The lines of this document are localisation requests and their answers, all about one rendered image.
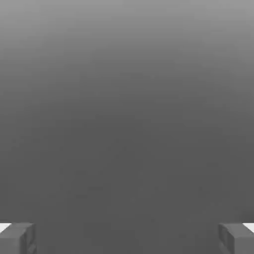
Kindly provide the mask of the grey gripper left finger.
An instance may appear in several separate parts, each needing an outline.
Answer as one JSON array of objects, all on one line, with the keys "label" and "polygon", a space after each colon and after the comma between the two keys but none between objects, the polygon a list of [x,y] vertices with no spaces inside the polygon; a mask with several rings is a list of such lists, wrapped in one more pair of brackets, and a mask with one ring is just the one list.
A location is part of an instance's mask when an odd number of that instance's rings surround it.
[{"label": "grey gripper left finger", "polygon": [[0,254],[37,254],[36,224],[0,223]]}]

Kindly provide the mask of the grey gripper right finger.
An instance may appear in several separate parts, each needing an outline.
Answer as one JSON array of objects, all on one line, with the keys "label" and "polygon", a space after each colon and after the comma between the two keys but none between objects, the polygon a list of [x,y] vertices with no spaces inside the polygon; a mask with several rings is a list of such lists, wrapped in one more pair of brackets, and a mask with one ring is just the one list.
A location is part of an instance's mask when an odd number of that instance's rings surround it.
[{"label": "grey gripper right finger", "polygon": [[254,254],[254,223],[220,223],[221,254]]}]

